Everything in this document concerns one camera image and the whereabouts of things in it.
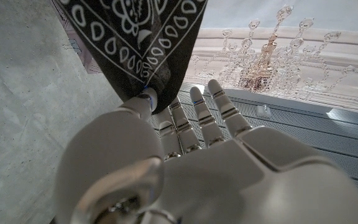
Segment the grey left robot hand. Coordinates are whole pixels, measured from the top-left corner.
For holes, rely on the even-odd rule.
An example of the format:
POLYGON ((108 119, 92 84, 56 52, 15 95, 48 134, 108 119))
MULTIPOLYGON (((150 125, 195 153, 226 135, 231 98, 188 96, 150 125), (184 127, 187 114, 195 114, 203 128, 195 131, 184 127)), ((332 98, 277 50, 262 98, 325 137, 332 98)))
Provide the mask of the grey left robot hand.
POLYGON ((225 139, 190 91, 205 147, 178 100, 146 88, 69 142, 55 181, 57 223, 358 223, 358 187, 299 140, 253 127, 216 80, 225 139))

